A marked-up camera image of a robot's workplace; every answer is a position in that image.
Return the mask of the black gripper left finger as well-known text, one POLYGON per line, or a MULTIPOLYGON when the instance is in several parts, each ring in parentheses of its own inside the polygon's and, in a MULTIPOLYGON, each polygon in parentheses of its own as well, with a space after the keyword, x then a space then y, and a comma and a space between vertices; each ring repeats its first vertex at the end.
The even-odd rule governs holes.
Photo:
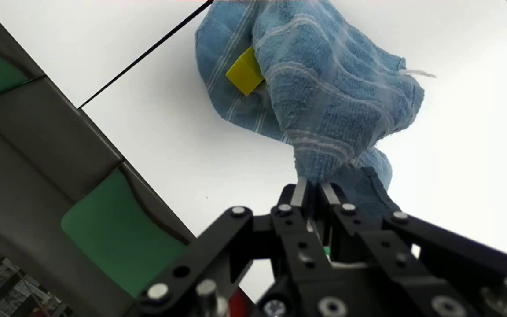
POLYGON ((325 263, 305 219, 311 193, 300 180, 268 216, 247 207, 224 212, 138 297, 127 317, 231 317, 244 277, 261 260, 270 261, 275 284, 247 317, 293 317, 300 281, 325 263))

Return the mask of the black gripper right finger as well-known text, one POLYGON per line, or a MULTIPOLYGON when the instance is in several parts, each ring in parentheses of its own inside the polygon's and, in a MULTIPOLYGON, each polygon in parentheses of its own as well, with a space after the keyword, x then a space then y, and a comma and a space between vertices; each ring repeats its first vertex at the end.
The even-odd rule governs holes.
POLYGON ((348 200, 319 186, 325 242, 332 260, 384 277, 404 309, 421 317, 507 317, 507 254, 460 237, 379 196, 348 200))

